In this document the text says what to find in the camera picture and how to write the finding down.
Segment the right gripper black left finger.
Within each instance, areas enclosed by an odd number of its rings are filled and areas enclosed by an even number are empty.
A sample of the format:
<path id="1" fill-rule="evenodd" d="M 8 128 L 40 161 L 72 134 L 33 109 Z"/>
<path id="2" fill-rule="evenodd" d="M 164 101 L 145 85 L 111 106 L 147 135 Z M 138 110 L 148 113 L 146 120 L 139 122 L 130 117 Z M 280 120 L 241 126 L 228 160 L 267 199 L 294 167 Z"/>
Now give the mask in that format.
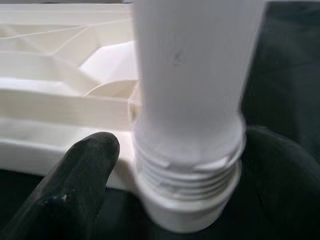
<path id="1" fill-rule="evenodd" d="M 75 143 L 0 233 L 2 240 L 89 240 L 120 154 L 117 137 L 97 132 Z"/>

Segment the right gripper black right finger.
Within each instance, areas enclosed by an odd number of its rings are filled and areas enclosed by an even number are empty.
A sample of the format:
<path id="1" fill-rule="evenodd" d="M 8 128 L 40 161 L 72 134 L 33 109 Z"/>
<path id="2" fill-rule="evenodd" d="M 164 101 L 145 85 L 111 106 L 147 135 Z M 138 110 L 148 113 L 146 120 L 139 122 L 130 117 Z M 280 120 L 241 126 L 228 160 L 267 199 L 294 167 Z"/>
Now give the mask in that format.
<path id="1" fill-rule="evenodd" d="M 299 144 L 268 128 L 246 131 L 233 201 L 249 240 L 320 237 L 320 166 Z"/>

